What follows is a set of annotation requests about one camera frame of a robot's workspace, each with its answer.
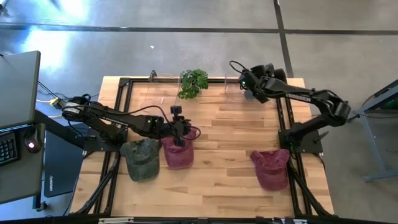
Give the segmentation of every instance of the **green baseball cap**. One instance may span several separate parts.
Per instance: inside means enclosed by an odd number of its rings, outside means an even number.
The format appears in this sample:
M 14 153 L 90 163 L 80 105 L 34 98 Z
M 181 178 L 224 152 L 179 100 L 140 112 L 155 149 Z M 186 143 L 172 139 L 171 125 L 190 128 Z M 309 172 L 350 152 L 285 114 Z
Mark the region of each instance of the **green baseball cap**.
M 130 178 L 136 182 L 152 180 L 159 174 L 161 143 L 153 139 L 127 142 L 120 148 L 126 158 Z

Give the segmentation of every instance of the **baseball cap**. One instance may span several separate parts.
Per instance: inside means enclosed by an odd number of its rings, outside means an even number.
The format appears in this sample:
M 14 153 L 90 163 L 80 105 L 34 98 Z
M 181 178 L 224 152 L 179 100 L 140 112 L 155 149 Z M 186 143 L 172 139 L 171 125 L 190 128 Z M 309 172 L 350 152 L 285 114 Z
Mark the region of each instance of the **baseball cap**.
M 126 158 L 130 178 L 136 182 L 151 180 L 159 174 L 160 142 L 153 139 L 127 142 L 120 148 Z
M 191 128 L 190 132 L 184 136 L 187 139 L 193 139 L 197 135 L 196 129 Z M 167 137 L 160 140 L 164 147 L 164 155 L 166 157 L 169 169 L 184 169 L 193 164 L 193 140 L 186 140 L 185 146 L 176 146 L 174 137 Z
M 251 160 L 256 166 L 256 175 L 260 186 L 267 190 L 283 190 L 287 187 L 286 165 L 289 160 L 289 151 L 253 151 Z

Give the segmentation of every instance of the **green plant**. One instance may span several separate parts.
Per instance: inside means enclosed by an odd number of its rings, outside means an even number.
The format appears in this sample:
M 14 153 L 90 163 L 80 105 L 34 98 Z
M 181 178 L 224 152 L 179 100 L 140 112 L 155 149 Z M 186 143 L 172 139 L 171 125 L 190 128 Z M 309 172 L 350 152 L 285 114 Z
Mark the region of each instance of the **green plant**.
M 183 71 L 181 74 L 182 90 L 178 93 L 181 99 L 193 99 L 201 89 L 209 87 L 207 73 L 200 69 Z

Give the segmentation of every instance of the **wooden table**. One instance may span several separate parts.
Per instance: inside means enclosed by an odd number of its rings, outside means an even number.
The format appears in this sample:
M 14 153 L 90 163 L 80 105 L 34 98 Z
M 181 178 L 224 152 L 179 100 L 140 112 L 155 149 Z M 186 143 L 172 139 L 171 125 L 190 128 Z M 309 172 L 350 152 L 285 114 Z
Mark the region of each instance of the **wooden table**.
M 114 106 L 119 78 L 104 77 L 99 102 Z M 290 78 L 288 83 L 304 86 L 302 78 Z M 163 96 L 170 99 L 167 96 L 169 86 L 163 83 L 155 85 L 158 86 L 154 88 L 153 84 L 135 83 L 129 110 L 151 103 L 149 100 L 159 102 Z M 122 157 L 112 216 L 292 217 L 289 188 L 278 192 L 260 188 L 249 158 L 253 150 L 272 151 L 279 148 L 275 100 L 262 105 L 258 101 L 244 100 L 242 95 L 238 100 L 234 97 L 225 97 L 223 83 L 211 83 L 209 89 L 203 90 L 197 98 L 179 100 L 177 103 L 182 105 L 183 115 L 202 131 L 194 142 L 195 160 L 192 167 L 169 170 L 162 149 L 159 176 L 137 183 L 130 179 L 126 160 Z M 311 118 L 308 104 L 292 100 L 292 106 L 297 122 Z M 138 139 L 141 137 L 130 130 L 129 140 Z M 333 213 L 325 171 L 319 158 L 311 154 L 303 154 L 302 157 L 309 189 L 326 210 Z M 97 187 L 103 158 L 103 152 L 96 152 L 83 161 L 71 212 L 81 208 Z M 108 189 L 104 192 L 101 208 L 105 206 Z M 300 191 L 298 194 L 300 208 L 304 211 L 302 194 Z

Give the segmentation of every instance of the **computer mouse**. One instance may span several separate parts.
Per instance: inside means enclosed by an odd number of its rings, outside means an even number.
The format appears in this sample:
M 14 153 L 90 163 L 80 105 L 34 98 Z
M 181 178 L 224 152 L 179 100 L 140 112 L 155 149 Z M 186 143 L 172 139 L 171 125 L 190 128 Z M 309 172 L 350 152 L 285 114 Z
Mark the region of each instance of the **computer mouse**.
M 24 143 L 27 150 L 31 153 L 38 153 L 42 147 L 43 142 L 37 128 L 29 128 L 24 134 Z

